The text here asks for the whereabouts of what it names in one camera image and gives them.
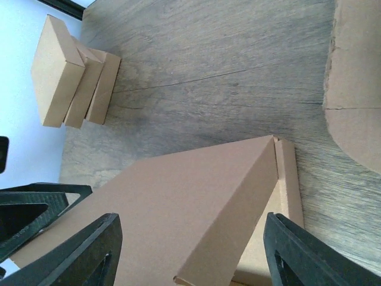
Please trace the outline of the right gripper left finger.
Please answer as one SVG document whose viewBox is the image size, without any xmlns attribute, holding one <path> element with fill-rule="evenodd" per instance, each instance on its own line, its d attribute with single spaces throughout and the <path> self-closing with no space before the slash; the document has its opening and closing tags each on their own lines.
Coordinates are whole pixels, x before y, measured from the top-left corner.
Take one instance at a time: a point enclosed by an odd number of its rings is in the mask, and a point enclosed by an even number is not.
<svg viewBox="0 0 381 286">
<path fill-rule="evenodd" d="M 119 215 L 104 214 L 1 285 L 114 285 L 122 241 Z"/>
</svg>

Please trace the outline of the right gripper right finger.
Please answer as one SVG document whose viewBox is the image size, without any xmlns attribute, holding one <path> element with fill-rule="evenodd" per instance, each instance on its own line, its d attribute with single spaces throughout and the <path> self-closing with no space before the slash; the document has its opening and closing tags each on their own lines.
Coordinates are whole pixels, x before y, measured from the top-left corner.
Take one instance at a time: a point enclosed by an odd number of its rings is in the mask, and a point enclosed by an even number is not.
<svg viewBox="0 0 381 286">
<path fill-rule="evenodd" d="M 380 285 L 380 276 L 280 213 L 267 214 L 263 241 L 273 285 Z"/>
</svg>

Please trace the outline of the brown cardboard box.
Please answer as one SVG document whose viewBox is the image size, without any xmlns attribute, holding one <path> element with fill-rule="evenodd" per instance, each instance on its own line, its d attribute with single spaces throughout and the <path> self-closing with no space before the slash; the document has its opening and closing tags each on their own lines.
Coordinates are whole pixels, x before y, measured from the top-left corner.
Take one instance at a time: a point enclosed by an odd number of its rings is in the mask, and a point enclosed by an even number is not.
<svg viewBox="0 0 381 286">
<path fill-rule="evenodd" d="M 304 223 L 295 147 L 269 135 L 137 161 L 11 259 L 26 266 L 110 212 L 116 285 L 270 285 L 267 214 Z"/>
</svg>

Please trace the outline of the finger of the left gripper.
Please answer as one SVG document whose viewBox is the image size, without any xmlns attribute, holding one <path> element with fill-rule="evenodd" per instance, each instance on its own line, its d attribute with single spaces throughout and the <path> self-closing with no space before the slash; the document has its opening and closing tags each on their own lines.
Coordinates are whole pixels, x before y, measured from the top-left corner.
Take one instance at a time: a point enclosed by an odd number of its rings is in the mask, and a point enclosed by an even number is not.
<svg viewBox="0 0 381 286">
<path fill-rule="evenodd" d="M 1 189 L 1 261 L 92 194 L 89 185 L 35 183 Z"/>
</svg>

